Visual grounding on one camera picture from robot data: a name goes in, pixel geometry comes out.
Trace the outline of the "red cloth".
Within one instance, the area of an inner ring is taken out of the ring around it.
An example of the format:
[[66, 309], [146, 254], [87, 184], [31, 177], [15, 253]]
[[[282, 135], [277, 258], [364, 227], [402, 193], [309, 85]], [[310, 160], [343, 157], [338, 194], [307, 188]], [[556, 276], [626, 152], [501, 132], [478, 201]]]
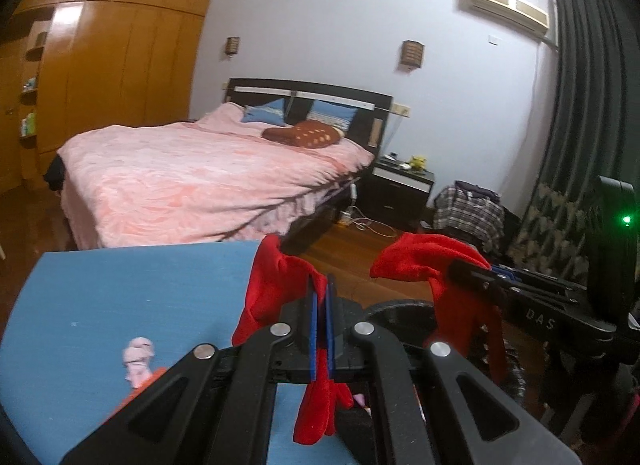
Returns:
[[431, 287], [436, 319], [450, 320], [461, 315], [488, 325], [489, 367], [491, 379], [501, 384], [508, 375], [506, 347], [498, 307], [479, 292], [451, 281], [451, 263], [465, 263], [488, 269], [490, 264], [477, 249], [442, 234], [402, 234], [376, 257], [370, 275], [377, 279], [404, 282], [426, 282]]
[[269, 234], [260, 242], [250, 270], [244, 308], [231, 337], [235, 346], [279, 322], [291, 333], [304, 356], [303, 376], [310, 380], [299, 404], [293, 441], [315, 445], [336, 432], [336, 412], [354, 406], [345, 384], [334, 381], [329, 350], [320, 343], [320, 313], [326, 307], [329, 280], [308, 261], [281, 251], [281, 240]]

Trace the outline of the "pink small packet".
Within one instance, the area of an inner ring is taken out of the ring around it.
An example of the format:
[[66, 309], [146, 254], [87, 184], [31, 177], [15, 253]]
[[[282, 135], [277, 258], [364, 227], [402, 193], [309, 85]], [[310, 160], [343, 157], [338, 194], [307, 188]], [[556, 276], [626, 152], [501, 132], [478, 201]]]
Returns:
[[155, 350], [152, 341], [136, 337], [122, 350], [122, 363], [126, 369], [126, 381], [132, 389], [139, 389], [152, 376], [150, 364]]

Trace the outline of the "black lined trash bin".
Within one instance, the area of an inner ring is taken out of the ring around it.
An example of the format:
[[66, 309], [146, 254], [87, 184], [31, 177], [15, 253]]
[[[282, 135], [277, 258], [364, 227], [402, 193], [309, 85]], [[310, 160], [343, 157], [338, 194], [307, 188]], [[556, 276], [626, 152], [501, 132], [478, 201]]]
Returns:
[[[486, 376], [489, 367], [488, 325], [473, 318], [465, 320], [453, 315], [439, 322], [433, 303], [421, 299], [396, 299], [375, 303], [364, 309], [366, 318], [388, 329], [400, 341], [411, 346], [426, 347], [435, 341], [446, 341]], [[363, 383], [350, 384], [354, 398], [352, 407], [335, 414], [337, 436], [358, 464], [374, 464], [373, 423], [369, 390]]]

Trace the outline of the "black white nightstand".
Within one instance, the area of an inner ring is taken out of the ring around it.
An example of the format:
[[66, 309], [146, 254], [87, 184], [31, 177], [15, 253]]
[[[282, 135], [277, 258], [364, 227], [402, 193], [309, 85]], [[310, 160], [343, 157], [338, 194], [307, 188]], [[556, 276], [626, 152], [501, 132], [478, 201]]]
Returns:
[[405, 168], [404, 164], [383, 157], [359, 183], [357, 205], [373, 220], [401, 231], [416, 232], [434, 183], [431, 171]]

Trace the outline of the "yellow plush toy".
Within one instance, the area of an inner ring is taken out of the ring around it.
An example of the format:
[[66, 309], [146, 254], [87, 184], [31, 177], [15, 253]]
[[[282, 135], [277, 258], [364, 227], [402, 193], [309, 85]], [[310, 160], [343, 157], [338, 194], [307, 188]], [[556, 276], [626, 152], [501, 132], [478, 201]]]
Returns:
[[411, 156], [408, 165], [413, 171], [426, 170], [426, 158], [424, 156]]

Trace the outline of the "dark green curtain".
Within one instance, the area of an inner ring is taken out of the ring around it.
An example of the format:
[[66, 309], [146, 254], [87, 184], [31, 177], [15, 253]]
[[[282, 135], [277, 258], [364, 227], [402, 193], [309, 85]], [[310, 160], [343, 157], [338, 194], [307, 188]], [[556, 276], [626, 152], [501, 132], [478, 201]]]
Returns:
[[639, 34], [618, 0], [556, 0], [559, 75], [537, 184], [508, 254], [584, 284], [587, 198], [599, 176], [639, 184]]

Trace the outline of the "blue table cloth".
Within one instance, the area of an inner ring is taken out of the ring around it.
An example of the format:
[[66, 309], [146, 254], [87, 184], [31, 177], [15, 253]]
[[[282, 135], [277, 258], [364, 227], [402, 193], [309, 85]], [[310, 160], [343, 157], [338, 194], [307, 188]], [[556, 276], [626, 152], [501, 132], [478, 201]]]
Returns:
[[122, 354], [152, 341], [153, 367], [227, 347], [245, 303], [253, 242], [43, 255], [1, 339], [1, 405], [28, 457], [57, 464], [131, 388]]

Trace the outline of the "black bed headboard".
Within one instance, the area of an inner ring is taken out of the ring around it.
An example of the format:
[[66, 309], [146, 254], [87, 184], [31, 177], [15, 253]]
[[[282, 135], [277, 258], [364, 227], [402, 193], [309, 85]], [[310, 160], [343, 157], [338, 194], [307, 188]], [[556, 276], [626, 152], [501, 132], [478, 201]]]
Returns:
[[224, 102], [243, 106], [262, 105], [277, 99], [284, 100], [284, 119], [288, 125], [307, 118], [314, 102], [355, 110], [345, 136], [374, 156], [380, 151], [393, 104], [393, 98], [383, 93], [285, 79], [231, 78], [224, 92]]

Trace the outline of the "pink quilt bed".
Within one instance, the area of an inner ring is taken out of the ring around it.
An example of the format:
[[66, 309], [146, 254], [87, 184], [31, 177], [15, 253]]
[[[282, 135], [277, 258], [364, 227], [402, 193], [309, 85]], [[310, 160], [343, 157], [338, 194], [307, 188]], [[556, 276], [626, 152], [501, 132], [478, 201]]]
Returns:
[[78, 248], [259, 240], [284, 235], [373, 160], [338, 136], [320, 148], [266, 139], [224, 103], [197, 121], [113, 125], [58, 150], [61, 206]]

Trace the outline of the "right blue pillow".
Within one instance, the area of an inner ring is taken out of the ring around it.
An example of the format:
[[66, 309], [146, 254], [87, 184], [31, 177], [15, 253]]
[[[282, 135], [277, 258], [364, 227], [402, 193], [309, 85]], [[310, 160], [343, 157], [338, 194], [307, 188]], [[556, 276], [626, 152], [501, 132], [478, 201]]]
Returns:
[[341, 132], [347, 132], [357, 112], [356, 107], [316, 100], [311, 104], [307, 120], [319, 121]]

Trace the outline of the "blue pillow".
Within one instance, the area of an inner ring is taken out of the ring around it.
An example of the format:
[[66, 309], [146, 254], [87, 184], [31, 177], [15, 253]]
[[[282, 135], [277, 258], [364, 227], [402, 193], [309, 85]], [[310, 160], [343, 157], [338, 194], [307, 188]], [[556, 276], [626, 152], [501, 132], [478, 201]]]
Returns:
[[316, 100], [311, 104], [307, 120], [319, 121], [341, 132], [347, 132], [357, 112], [356, 107]]
[[284, 104], [285, 101], [283, 99], [277, 99], [266, 104], [248, 106], [245, 109], [241, 121], [245, 122], [245, 124], [249, 122], [261, 122], [262, 124], [271, 126], [284, 127]]

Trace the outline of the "brown dotted pillow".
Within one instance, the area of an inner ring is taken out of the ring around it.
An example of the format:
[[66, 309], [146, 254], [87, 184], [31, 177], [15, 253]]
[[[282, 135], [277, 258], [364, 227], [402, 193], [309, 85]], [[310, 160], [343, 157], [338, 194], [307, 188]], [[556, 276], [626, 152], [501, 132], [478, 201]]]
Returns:
[[265, 140], [301, 148], [323, 148], [337, 144], [344, 133], [318, 120], [299, 121], [292, 127], [272, 127], [262, 132]]

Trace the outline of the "white air conditioner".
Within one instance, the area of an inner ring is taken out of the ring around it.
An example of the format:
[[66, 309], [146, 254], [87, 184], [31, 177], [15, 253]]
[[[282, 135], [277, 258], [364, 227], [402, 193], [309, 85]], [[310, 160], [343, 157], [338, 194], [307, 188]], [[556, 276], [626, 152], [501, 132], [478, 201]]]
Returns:
[[550, 29], [548, 12], [522, 0], [463, 0], [463, 4], [536, 37], [544, 37]]

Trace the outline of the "left blue pillow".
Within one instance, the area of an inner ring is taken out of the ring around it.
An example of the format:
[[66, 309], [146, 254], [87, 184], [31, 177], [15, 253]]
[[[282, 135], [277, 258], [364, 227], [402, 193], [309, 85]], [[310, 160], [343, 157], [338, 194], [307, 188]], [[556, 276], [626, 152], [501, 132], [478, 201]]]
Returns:
[[248, 106], [245, 109], [241, 121], [245, 122], [245, 124], [249, 122], [261, 122], [262, 124], [271, 126], [284, 127], [284, 104], [285, 101], [283, 99], [277, 99], [266, 104]]

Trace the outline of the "wooden wardrobe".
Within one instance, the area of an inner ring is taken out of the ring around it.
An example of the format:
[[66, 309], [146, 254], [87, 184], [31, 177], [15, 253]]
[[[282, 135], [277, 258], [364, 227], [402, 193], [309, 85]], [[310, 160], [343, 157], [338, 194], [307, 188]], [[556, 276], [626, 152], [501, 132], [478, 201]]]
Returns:
[[1, 188], [77, 133], [189, 115], [210, 0], [21, 0], [1, 29]]

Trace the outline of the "right wooden wall lamp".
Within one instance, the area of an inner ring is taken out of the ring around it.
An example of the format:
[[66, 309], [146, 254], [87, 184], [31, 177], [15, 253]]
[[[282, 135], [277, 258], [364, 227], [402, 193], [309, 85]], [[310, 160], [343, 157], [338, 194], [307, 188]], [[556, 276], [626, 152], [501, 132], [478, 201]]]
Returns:
[[423, 57], [423, 43], [414, 40], [405, 40], [400, 48], [399, 65], [403, 68], [418, 69], [422, 67]]

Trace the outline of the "wooden wall lamp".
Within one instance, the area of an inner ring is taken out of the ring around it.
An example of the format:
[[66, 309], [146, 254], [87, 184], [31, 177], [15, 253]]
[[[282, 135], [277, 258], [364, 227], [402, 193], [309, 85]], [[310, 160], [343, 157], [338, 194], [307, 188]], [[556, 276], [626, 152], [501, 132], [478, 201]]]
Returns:
[[418, 69], [422, 67], [423, 57], [423, 43], [414, 40], [405, 40], [400, 48], [399, 65], [403, 68]]
[[228, 37], [226, 43], [224, 44], [224, 54], [227, 56], [236, 55], [239, 53], [240, 48], [240, 38], [239, 37]]

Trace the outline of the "left wooden wall lamp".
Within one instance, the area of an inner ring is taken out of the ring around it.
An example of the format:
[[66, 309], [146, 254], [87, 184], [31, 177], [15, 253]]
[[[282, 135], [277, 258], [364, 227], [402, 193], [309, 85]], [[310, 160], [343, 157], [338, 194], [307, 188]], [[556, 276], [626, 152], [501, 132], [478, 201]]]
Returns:
[[239, 37], [228, 37], [226, 43], [224, 44], [224, 54], [227, 56], [236, 55], [239, 53], [240, 48], [240, 38]]

